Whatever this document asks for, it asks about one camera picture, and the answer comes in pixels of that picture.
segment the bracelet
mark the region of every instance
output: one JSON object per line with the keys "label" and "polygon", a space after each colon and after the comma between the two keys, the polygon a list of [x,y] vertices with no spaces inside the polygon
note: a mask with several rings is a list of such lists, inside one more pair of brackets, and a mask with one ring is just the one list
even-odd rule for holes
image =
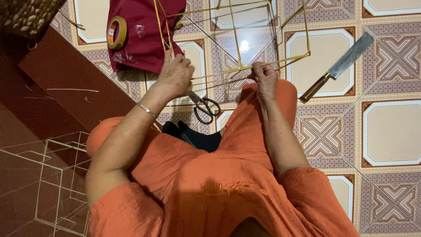
{"label": "bracelet", "polygon": [[139,106],[140,108],[142,108],[144,111],[146,111],[150,116],[157,118],[158,116],[154,113],[152,113],[148,108],[146,108],[143,104],[139,102],[136,103],[137,106]]}

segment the tape roll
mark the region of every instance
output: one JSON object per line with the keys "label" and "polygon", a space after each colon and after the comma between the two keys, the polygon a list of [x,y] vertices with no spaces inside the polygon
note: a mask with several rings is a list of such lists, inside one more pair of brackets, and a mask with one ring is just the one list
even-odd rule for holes
{"label": "tape roll", "polygon": [[[118,36],[114,40],[114,33],[115,29],[119,26]],[[119,17],[115,16],[108,27],[108,34],[107,34],[107,45],[110,49],[118,50],[120,49],[124,41],[126,40],[126,34],[127,34],[127,24],[126,21]]]}

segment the cleaver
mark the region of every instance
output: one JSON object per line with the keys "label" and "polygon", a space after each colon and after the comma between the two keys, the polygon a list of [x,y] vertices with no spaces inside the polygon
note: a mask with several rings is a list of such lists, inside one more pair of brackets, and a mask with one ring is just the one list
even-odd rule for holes
{"label": "cleaver", "polygon": [[373,43],[373,37],[365,32],[351,48],[346,51],[335,64],[317,80],[301,97],[300,101],[307,103],[316,92],[330,79],[336,80],[344,71],[346,71],[354,62],[364,53],[364,51]]}

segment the orange dress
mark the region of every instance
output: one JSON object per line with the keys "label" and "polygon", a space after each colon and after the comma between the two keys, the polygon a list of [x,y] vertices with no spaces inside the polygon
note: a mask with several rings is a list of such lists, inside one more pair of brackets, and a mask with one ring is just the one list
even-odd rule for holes
{"label": "orange dress", "polygon": [[[256,84],[243,88],[215,152],[151,129],[121,184],[91,209],[95,236],[229,236],[248,217],[272,236],[358,236],[328,177],[314,168],[277,182],[264,144]],[[297,90],[279,80],[277,102],[291,127]],[[100,123],[87,143],[93,156],[121,120]]]}

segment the scissors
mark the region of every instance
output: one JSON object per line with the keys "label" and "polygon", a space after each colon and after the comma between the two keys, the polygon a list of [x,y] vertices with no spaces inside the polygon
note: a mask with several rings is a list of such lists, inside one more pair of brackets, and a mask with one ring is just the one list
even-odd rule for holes
{"label": "scissors", "polygon": [[[202,123],[202,124],[211,124],[212,122],[213,122],[213,117],[214,116],[218,116],[219,114],[220,114],[220,112],[221,112],[221,107],[219,107],[219,104],[215,101],[215,100],[211,100],[211,99],[208,99],[208,98],[206,98],[206,97],[203,97],[202,99],[196,94],[196,93],[194,93],[193,91],[192,92],[190,92],[190,94],[189,94],[189,97],[190,97],[190,99],[193,101],[193,103],[196,105],[196,107],[194,107],[193,108],[193,110],[195,111],[195,115],[196,115],[196,118]],[[208,104],[206,103],[206,101],[207,102],[211,102],[211,103],[213,103],[214,105],[216,105],[217,107],[218,107],[218,111],[216,111],[215,113],[213,113],[212,112],[212,110],[211,110],[211,108],[208,106]],[[199,106],[199,103],[200,102],[202,102],[204,105],[205,105],[205,107],[206,107],[206,110],[204,109],[204,108],[202,108],[202,107],[200,107]],[[197,109],[200,109],[202,112],[204,112],[205,114],[207,114],[207,115],[209,115],[210,116],[210,120],[209,120],[209,122],[205,122],[205,121],[203,121],[201,118],[200,118],[200,116],[199,116],[199,114],[197,113]]]}

